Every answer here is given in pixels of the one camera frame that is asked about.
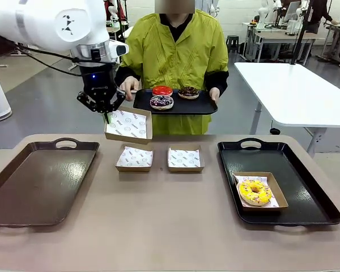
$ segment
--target black shirt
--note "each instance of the black shirt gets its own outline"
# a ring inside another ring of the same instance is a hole
[[[166,17],[166,14],[160,14],[160,22],[164,26],[169,27],[171,35],[176,42],[181,34],[185,31],[186,27],[190,23],[190,21],[193,18],[193,14],[189,14],[188,18],[185,20],[184,23],[179,25],[178,27],[173,27],[168,18]],[[140,76],[138,76],[131,68],[129,67],[120,67],[118,68],[115,82],[118,86],[120,86],[127,77],[133,76],[140,80]],[[212,88],[216,87],[220,90],[220,94],[222,94],[228,87],[227,78],[229,77],[229,72],[219,71],[215,72],[209,75],[205,75],[205,87],[210,91]]]
[[[333,18],[328,14],[328,0],[315,0],[310,24],[316,24],[324,17],[327,21],[332,21]]]

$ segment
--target cardboard box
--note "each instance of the cardboard box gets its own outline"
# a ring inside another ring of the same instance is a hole
[[[171,150],[184,150],[184,151],[196,151],[199,150],[199,162],[200,167],[172,167],[170,166],[170,149]],[[168,168],[170,172],[178,172],[178,173],[200,173],[203,171],[205,167],[204,158],[202,154],[202,149],[199,144],[171,144],[168,147]]]
[[[125,151],[126,147],[132,147],[138,150],[145,150],[145,151],[149,151],[152,152],[152,161],[151,161],[151,165],[148,167],[124,167],[124,166],[117,166],[118,160],[121,158],[122,154]],[[120,151],[118,153],[118,159],[115,162],[115,167],[117,168],[117,170],[119,172],[149,172],[151,167],[152,167],[152,163],[154,162],[154,150],[152,148],[151,145],[142,145],[142,144],[136,144],[136,143],[125,143],[121,146]]]
[[[267,177],[267,183],[269,188],[272,191],[272,194],[274,195],[275,199],[278,202],[279,207],[260,207],[260,206],[253,206],[253,207],[243,207],[243,210],[245,211],[281,211],[288,207],[288,203],[278,186],[278,183],[273,176],[272,173],[269,172],[234,172],[233,173],[233,179],[235,183],[237,184],[237,191],[238,190],[238,180],[235,176],[244,176],[244,177]]]
[[[106,136],[106,139],[108,140],[115,140],[115,141],[122,141],[122,142],[129,142],[129,143],[139,143],[142,145],[147,145],[152,140],[152,118],[151,118],[151,112],[147,110],[142,109],[134,109],[134,108],[128,108],[128,107],[119,107],[119,111],[123,112],[130,112],[134,114],[140,114],[146,116],[146,138],[136,138],[136,137],[129,137],[119,134],[112,134],[107,132],[107,123],[104,122],[104,133]]]

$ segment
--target donut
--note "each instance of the donut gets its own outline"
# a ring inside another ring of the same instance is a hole
[[[184,99],[196,99],[199,97],[199,91],[194,87],[183,87],[178,92],[179,96]]]
[[[150,106],[154,109],[164,111],[174,106],[174,100],[170,96],[156,95],[150,99]]]
[[[263,206],[270,202],[271,189],[258,180],[246,180],[239,184],[240,196],[251,205]]]
[[[168,95],[172,96],[172,89],[167,86],[157,86],[152,89],[152,95]]]

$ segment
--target brown tray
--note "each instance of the brown tray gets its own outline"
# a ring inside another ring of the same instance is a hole
[[[58,147],[63,141],[76,147]],[[28,144],[0,173],[0,227],[62,222],[98,148],[71,138]]]

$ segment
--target empty cardboard box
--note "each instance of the empty cardboard box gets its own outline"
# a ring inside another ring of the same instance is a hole
[[[204,158],[199,144],[171,144],[168,147],[168,168],[170,172],[202,172],[204,167]]]
[[[150,145],[125,143],[121,146],[116,161],[120,172],[149,172],[154,161],[154,151]]]
[[[238,180],[235,176],[243,176],[243,177],[267,177],[267,183],[269,188],[271,189],[272,195],[274,195],[275,199],[277,200],[278,207],[262,207],[262,206],[249,206],[245,207],[243,205],[243,210],[245,211],[281,211],[288,207],[288,203],[278,186],[278,183],[273,176],[272,173],[269,172],[234,172],[233,173],[233,179],[235,183],[237,184],[237,191],[239,194],[238,189]],[[239,194],[239,197],[241,198],[242,204],[245,203],[245,201],[242,199],[241,195]]]
[[[106,139],[147,145],[152,140],[151,112],[142,109],[119,107],[104,122]]]

